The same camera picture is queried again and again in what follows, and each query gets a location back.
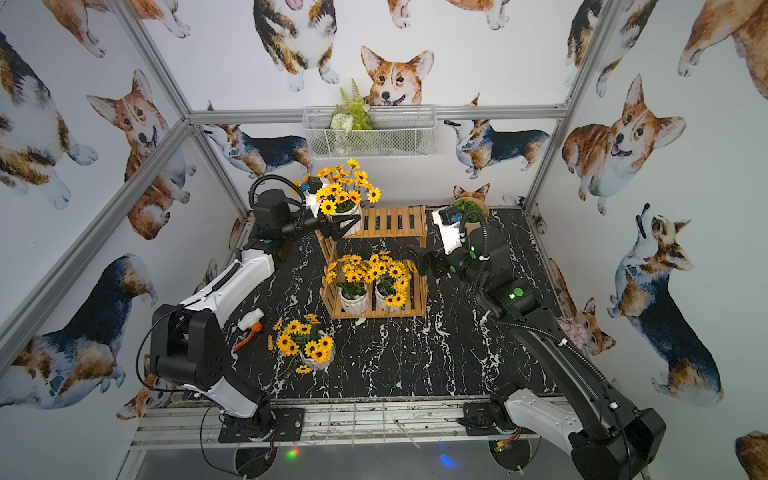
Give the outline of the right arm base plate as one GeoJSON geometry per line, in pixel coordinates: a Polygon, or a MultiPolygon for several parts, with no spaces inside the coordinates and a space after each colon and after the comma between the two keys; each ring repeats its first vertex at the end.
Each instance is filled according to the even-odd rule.
{"type": "Polygon", "coordinates": [[[468,436],[502,434],[514,429],[506,410],[497,401],[464,403],[462,412],[457,422],[468,436]]]}

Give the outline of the green fern white flower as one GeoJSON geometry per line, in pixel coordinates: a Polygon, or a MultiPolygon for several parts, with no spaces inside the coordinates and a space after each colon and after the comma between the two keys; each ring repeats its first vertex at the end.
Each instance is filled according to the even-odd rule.
{"type": "Polygon", "coordinates": [[[331,115],[330,128],[336,131],[349,133],[353,130],[372,130],[373,123],[369,115],[370,105],[357,83],[351,81],[351,91],[340,89],[342,103],[336,107],[331,115]]]}

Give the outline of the pink succulent plant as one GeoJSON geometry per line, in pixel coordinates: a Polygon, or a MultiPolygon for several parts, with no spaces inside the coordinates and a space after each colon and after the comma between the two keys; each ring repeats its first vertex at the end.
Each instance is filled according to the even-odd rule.
{"type": "Polygon", "coordinates": [[[584,351],[589,346],[591,335],[587,327],[567,316],[557,317],[556,320],[560,329],[579,350],[584,351]]]}

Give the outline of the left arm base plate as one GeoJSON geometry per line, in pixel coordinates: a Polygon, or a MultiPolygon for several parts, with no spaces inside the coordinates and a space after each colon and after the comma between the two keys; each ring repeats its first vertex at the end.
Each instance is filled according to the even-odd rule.
{"type": "Polygon", "coordinates": [[[250,418],[223,416],[220,443],[295,442],[303,431],[306,410],[262,406],[250,418]]]}

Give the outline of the sunflower pot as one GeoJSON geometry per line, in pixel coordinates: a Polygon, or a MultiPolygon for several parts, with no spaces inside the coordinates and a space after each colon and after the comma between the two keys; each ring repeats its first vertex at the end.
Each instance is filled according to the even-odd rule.
{"type": "Polygon", "coordinates": [[[406,307],[413,273],[408,260],[393,259],[388,252],[375,253],[367,260],[367,272],[377,307],[386,313],[406,307]]]}
{"type": "MultiPolygon", "coordinates": [[[[300,188],[309,176],[312,175],[303,178],[300,188]]],[[[381,190],[371,183],[368,173],[354,158],[344,164],[323,168],[315,176],[329,181],[329,185],[318,192],[319,214],[361,214],[364,205],[371,206],[381,200],[381,190]]]]}
{"type": "Polygon", "coordinates": [[[335,359],[335,341],[321,328],[316,314],[306,314],[302,320],[279,320],[274,330],[275,335],[268,337],[268,349],[284,359],[295,358],[298,375],[325,370],[335,359]]]}
{"type": "Polygon", "coordinates": [[[368,309],[369,276],[360,255],[345,255],[326,265],[323,284],[337,294],[342,312],[360,316],[368,309]]]}

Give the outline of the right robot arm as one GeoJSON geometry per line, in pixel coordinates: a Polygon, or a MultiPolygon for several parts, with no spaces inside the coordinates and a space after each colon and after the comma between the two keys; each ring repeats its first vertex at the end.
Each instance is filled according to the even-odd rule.
{"type": "Polygon", "coordinates": [[[510,246],[485,217],[454,206],[435,210],[441,244],[414,248],[421,274],[459,279],[476,309],[508,329],[552,378],[567,405],[519,387],[501,400],[503,419],[568,454],[584,479],[633,479],[655,459],[666,424],[639,409],[575,346],[529,283],[514,271],[510,246]]]}

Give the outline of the wooden slatted plant shelf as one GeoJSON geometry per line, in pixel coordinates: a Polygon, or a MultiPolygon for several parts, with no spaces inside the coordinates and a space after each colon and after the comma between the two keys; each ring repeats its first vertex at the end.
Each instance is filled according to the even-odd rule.
{"type": "MultiPolygon", "coordinates": [[[[365,209],[347,240],[409,239],[426,246],[423,206],[365,209]]],[[[413,261],[388,250],[341,255],[337,240],[316,235],[326,267],[320,297],[335,320],[419,317],[427,313],[427,279],[413,261]]]]}

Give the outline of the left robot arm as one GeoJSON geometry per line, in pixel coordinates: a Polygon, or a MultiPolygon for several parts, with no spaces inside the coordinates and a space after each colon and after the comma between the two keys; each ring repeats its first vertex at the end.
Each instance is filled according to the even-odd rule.
{"type": "Polygon", "coordinates": [[[268,395],[233,368],[234,349],[223,328],[243,300],[275,274],[294,241],[313,232],[338,240],[360,222],[358,214],[323,213],[316,202],[321,185],[317,177],[301,185],[275,174],[257,179],[248,194],[254,226],[238,257],[180,304],[158,308],[142,341],[152,375],[214,402],[239,437],[270,439],[278,421],[268,395]]]}

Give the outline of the tan pot green plant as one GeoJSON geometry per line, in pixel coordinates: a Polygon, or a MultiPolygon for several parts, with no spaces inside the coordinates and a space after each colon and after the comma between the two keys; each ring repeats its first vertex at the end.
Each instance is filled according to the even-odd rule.
{"type": "Polygon", "coordinates": [[[488,207],[483,201],[474,197],[456,199],[449,209],[450,219],[459,223],[459,232],[469,234],[474,230],[488,227],[488,207]]]}

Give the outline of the aluminium front rail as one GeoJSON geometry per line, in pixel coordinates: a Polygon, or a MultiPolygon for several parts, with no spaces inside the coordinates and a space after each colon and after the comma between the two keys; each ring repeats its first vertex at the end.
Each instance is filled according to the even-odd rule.
{"type": "Polygon", "coordinates": [[[149,411],[131,442],[132,451],[222,448],[320,447],[500,440],[512,435],[496,428],[469,433],[459,423],[484,396],[275,400],[272,410],[287,426],[274,441],[230,433],[216,408],[149,411]]]}

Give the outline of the white orange spray nozzle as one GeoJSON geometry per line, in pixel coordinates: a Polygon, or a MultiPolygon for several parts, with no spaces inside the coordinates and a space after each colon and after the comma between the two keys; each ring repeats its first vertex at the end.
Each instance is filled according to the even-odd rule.
{"type": "Polygon", "coordinates": [[[237,326],[240,330],[246,332],[246,336],[232,347],[232,352],[238,352],[242,347],[248,344],[252,338],[263,329],[261,319],[264,312],[257,308],[243,316],[237,326]]]}

